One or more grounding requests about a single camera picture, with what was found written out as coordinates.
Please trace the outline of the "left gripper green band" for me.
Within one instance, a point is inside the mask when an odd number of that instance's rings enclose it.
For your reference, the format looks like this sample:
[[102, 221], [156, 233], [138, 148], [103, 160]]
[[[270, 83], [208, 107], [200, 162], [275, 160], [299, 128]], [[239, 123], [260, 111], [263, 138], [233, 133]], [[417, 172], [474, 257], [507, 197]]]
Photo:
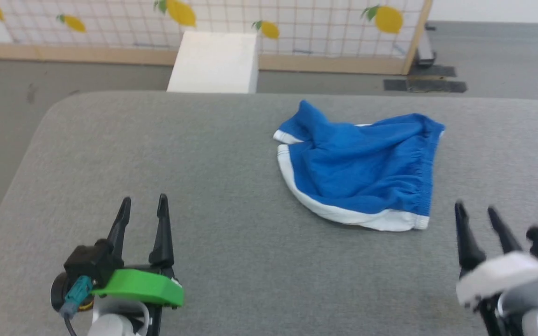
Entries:
[[[122, 262], [125, 230], [130, 220], [132, 199], [123, 198], [107, 235], [110, 260]], [[160, 194], [156, 210], [158, 226], [148, 262], [171, 269], [175, 263], [169, 201]], [[158, 336], [164, 308], [181, 308], [185, 291], [175, 277], [139, 269], [120, 269], [102, 289], [94, 289], [92, 336]]]

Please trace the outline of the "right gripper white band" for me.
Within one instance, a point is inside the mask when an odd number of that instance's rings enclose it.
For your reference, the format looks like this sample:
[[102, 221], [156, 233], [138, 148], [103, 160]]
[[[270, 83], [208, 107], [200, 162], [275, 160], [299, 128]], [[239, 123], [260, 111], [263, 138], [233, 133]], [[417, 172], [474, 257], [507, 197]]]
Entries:
[[538, 259], [523, 252], [494, 206], [487, 211], [506, 254], [489, 261], [474, 238], [465, 205], [455, 202], [457, 300], [480, 315], [489, 336], [538, 336]]

